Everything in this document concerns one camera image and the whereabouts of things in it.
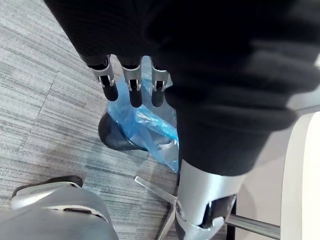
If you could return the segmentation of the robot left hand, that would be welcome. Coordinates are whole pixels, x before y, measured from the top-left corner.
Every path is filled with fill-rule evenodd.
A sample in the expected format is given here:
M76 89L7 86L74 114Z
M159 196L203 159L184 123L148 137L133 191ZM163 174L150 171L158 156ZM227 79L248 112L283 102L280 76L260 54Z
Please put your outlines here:
M48 0L46 5L109 100L108 55L117 56L131 103L149 56L169 73L181 164L175 227L206 240L273 132L297 119L288 101L320 83L317 0Z

